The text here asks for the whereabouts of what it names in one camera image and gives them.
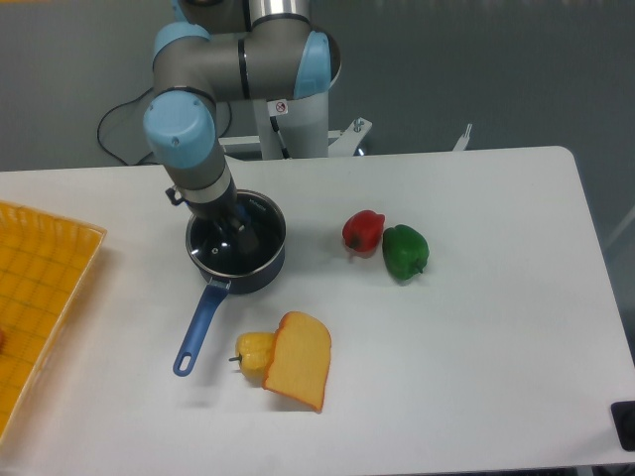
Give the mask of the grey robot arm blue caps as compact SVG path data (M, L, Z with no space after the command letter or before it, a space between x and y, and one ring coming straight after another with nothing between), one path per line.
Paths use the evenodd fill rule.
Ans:
M237 205L216 106L251 101L261 109L260 137L276 137L280 156L322 158L338 46L313 23L308 1L177 1L174 9L178 20L155 39L145 135L193 215L249 253L259 240Z

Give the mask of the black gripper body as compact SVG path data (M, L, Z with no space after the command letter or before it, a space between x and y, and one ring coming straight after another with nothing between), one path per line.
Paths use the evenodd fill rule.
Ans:
M173 206L186 204L197 218L228 225L234 229L243 227L243 218L238 211L237 189L230 183L225 189L216 185L190 190L175 185L166 190L166 196Z

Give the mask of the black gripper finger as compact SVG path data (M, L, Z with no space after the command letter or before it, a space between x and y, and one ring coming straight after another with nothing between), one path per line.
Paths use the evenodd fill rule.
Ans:
M232 217L232 227L234 229L235 240L238 251L241 254L252 254L258 247L258 238L249 218Z
M225 221L217 221L213 224L216 232L216 246L219 248L232 248L235 245L235 233L233 228Z

